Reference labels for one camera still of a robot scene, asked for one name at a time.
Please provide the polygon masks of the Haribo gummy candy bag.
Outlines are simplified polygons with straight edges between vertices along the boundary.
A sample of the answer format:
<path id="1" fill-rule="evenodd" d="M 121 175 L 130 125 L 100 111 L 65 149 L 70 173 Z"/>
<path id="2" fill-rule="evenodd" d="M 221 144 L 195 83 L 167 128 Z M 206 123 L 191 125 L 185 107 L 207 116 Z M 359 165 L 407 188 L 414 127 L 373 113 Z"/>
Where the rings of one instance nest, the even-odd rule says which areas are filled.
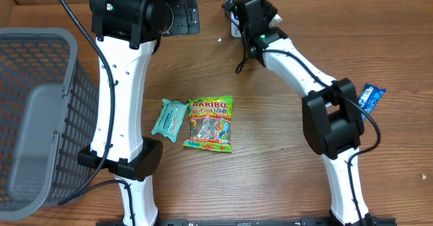
<path id="1" fill-rule="evenodd" d="M 231 95 L 189 99 L 190 136 L 183 145 L 213 152 L 232 152 L 232 113 Z"/>

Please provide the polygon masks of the teal wet wipes pack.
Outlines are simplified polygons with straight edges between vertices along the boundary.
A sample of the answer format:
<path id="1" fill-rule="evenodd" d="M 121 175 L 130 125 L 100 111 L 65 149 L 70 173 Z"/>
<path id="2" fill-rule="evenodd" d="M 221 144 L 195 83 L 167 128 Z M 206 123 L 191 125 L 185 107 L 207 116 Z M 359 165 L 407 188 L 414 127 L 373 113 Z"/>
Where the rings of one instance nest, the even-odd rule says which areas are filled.
<path id="1" fill-rule="evenodd" d="M 188 107 L 188 104 L 179 101 L 163 99 L 161 113 L 151 134 L 159 133 L 175 143 Z"/>

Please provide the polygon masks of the blue snack wrapper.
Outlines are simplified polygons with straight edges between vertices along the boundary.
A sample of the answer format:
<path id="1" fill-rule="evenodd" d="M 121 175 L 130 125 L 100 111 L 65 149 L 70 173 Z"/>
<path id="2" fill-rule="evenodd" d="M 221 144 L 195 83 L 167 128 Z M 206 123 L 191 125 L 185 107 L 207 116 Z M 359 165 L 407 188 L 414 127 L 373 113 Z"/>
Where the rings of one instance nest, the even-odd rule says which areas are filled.
<path id="1" fill-rule="evenodd" d="M 358 98 L 358 105 L 367 114 L 371 114 L 378 101 L 386 93 L 386 89 L 381 89 L 375 85 L 366 83 L 363 91 Z"/>

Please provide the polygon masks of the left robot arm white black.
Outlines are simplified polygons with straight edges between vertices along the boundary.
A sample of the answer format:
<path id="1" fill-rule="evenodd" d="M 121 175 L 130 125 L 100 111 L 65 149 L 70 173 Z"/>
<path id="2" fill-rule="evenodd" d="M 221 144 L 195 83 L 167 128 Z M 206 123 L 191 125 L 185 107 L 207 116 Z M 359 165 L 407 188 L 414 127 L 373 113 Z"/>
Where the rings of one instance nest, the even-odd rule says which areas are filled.
<path id="1" fill-rule="evenodd" d="M 124 216 L 117 225 L 156 225 L 152 175 L 162 142 L 143 137 L 141 111 L 148 64 L 161 36 L 185 10 L 178 0 L 89 0 L 100 66 L 97 124 L 78 163 L 108 169 L 119 184 Z"/>

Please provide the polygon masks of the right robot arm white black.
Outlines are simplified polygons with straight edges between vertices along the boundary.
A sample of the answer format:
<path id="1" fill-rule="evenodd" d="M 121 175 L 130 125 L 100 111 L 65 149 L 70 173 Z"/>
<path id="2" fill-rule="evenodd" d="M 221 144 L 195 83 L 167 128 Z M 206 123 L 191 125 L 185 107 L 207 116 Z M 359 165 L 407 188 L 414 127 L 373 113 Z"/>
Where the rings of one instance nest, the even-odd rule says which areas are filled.
<path id="1" fill-rule="evenodd" d="M 237 22 L 245 58 L 278 74 L 302 100 L 304 137 L 322 158 L 329 181 L 330 223 L 370 225 L 357 158 L 364 125 L 353 83 L 312 65 L 282 29 L 271 25 L 277 10 L 267 0 L 226 0 L 223 9 Z"/>

